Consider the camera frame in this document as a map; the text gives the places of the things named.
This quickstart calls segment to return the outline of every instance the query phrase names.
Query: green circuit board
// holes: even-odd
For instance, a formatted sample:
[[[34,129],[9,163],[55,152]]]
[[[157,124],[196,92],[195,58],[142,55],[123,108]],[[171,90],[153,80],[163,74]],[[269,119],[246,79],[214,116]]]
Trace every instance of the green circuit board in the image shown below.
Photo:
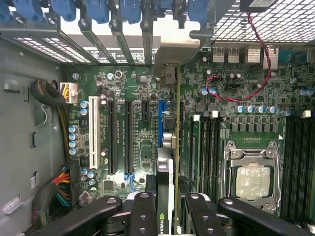
[[[207,76],[205,71],[210,70],[211,75],[221,77],[218,81],[212,81],[209,85],[221,97],[242,98],[253,92],[253,87],[262,83],[266,70],[261,68],[238,64],[202,64],[196,63],[189,68],[181,70],[182,84],[181,97],[181,147],[180,147],[180,174],[193,177],[193,190],[207,193],[212,199],[221,197],[221,160],[224,148],[229,141],[234,141],[238,148],[266,148],[271,141],[276,141],[280,151],[282,165],[284,158],[285,118],[281,111],[291,110],[294,113],[299,109],[313,110],[314,96],[299,96],[296,90],[300,88],[314,88],[315,65],[288,66],[280,65],[274,70],[268,86],[256,97],[244,102],[225,102],[217,100],[211,95],[201,95],[200,90],[205,88]],[[120,79],[109,79],[111,73],[122,72]],[[80,160],[81,167],[88,162],[89,154],[89,127],[87,117],[80,115],[80,102],[87,101],[89,96],[105,94],[108,101],[116,103],[117,114],[117,169],[115,174],[109,173],[108,161],[102,159],[101,167],[96,170],[96,184],[90,186],[88,182],[81,182],[81,190],[88,191],[91,200],[104,195],[115,195],[126,199],[134,190],[145,189],[145,178],[148,174],[155,173],[156,147],[158,144],[158,101],[167,101],[167,107],[171,110],[172,96],[168,88],[161,88],[159,78],[154,76],[154,69],[148,67],[129,66],[68,66],[66,69],[67,81],[78,85],[78,104],[69,105],[69,124],[79,126],[78,154],[72,158]],[[135,184],[130,188],[125,177],[125,110],[126,102],[132,102],[132,173]],[[149,106],[149,121],[143,120],[143,102]],[[275,106],[274,114],[246,114],[236,112],[237,106]],[[213,126],[207,131],[207,124],[202,125],[203,119],[212,111],[218,111],[221,116],[219,126]],[[191,118],[200,116],[200,124],[192,126]],[[109,123],[108,107],[100,106],[100,127],[102,149],[109,148],[108,135],[112,131]],[[208,141],[207,136],[213,135],[218,142]],[[207,151],[207,146],[216,146],[216,151]],[[194,156],[193,168],[190,166],[192,152]],[[200,172],[197,166],[211,166]],[[197,176],[204,174],[207,181],[216,178],[218,185],[215,193],[210,187],[202,187],[208,182],[204,178],[197,180]]]

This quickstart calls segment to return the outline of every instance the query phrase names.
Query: connector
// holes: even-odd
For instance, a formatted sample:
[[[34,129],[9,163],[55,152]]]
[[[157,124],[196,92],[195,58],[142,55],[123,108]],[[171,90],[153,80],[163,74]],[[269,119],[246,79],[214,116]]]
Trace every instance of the connector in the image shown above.
[[[60,93],[68,104],[78,103],[78,85],[73,83],[60,83]]]
[[[99,97],[89,97],[90,169],[100,166],[100,116]]]

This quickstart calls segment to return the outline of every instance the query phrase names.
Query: cable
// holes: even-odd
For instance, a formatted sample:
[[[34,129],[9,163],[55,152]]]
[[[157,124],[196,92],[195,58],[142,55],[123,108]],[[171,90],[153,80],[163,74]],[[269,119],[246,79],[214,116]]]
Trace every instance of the cable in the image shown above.
[[[263,89],[264,87],[266,86],[267,84],[267,81],[269,80],[270,78],[270,75],[271,75],[271,60],[270,60],[270,56],[269,56],[269,49],[267,47],[267,45],[264,43],[264,41],[260,38],[260,35],[258,34],[257,32],[257,29],[255,27],[255,25],[253,24],[252,22],[252,17],[251,17],[251,14],[249,12],[247,12],[247,19],[248,19],[248,23],[250,24],[251,26],[251,29],[254,31],[255,33],[255,36],[257,38],[257,40],[259,41],[260,43],[260,46],[264,49],[264,53],[266,55],[266,58],[267,58],[267,64],[268,64],[268,71],[267,71],[267,75],[265,76],[262,84],[261,84],[261,87],[255,91],[254,93],[246,96],[245,98],[242,98],[242,99],[236,99],[236,98],[230,98],[230,97],[220,97],[218,94],[216,93],[210,93],[209,92],[209,89],[208,89],[208,83],[213,79],[213,78],[219,78],[219,76],[213,76],[213,77],[209,77],[206,81],[206,90],[207,92],[214,96],[215,98],[219,99],[219,100],[223,100],[223,101],[229,101],[229,102],[241,102],[241,101],[247,101],[253,97],[255,97],[257,94],[259,94]]]

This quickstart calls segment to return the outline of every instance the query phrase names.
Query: black ram slot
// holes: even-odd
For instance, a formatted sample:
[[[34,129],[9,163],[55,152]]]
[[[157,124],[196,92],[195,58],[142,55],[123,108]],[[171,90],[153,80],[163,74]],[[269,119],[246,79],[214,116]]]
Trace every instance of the black ram slot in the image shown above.
[[[150,121],[150,103],[148,101],[142,101],[141,112],[142,112],[142,121],[149,122]]]
[[[301,225],[310,222],[314,132],[314,119],[286,119],[280,217]]]
[[[133,104],[125,102],[125,174],[133,173]]]
[[[108,173],[117,171],[117,107],[115,101],[108,102]]]

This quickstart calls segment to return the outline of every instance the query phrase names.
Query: sticker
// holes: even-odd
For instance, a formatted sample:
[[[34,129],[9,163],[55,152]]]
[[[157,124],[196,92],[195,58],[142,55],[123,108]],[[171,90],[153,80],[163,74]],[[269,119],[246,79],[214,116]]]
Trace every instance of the sticker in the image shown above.
[[[277,0],[254,0],[249,7],[270,7]]]

